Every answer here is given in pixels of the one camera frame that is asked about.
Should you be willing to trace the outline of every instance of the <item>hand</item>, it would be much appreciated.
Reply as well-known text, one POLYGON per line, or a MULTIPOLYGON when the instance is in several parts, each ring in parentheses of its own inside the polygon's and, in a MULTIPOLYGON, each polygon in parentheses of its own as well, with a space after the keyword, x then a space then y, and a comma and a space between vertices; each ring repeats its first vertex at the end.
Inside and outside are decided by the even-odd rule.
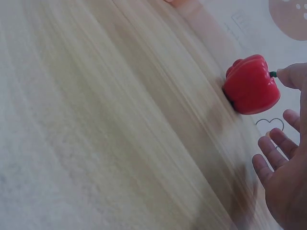
POLYGON ((270 138, 284 152, 275 148, 271 139, 262 137, 258 145, 271 164, 272 171, 260 154, 253 157, 255 171, 265 189, 267 206, 285 230, 307 229, 307 63, 294 64, 277 72, 289 88, 301 90, 300 115, 286 110, 284 119, 298 132, 296 145, 280 129, 273 129, 270 138))

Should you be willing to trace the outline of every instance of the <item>wooden table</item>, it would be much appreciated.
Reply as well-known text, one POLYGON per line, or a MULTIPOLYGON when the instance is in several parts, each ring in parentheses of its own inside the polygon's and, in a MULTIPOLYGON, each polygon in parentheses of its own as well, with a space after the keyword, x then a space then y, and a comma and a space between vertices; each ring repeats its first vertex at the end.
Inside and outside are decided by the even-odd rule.
POLYGON ((0 229, 277 229, 223 73, 162 0, 0 2, 0 229))

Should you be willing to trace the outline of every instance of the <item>pepper stem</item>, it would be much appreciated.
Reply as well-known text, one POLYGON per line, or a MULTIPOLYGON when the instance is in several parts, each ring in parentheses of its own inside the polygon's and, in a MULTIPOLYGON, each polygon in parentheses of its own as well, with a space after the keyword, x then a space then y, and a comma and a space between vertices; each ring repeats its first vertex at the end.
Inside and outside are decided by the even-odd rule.
POLYGON ((275 71, 270 72, 270 77, 271 78, 277 78, 277 72, 275 72, 275 71))

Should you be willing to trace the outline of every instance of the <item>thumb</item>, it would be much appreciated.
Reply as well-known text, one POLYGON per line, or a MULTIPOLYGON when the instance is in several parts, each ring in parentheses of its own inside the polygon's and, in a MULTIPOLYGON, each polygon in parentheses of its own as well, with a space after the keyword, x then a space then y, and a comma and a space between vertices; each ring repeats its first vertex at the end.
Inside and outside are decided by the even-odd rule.
POLYGON ((277 71, 277 77, 286 87, 302 90, 307 78, 307 63, 293 64, 277 71))

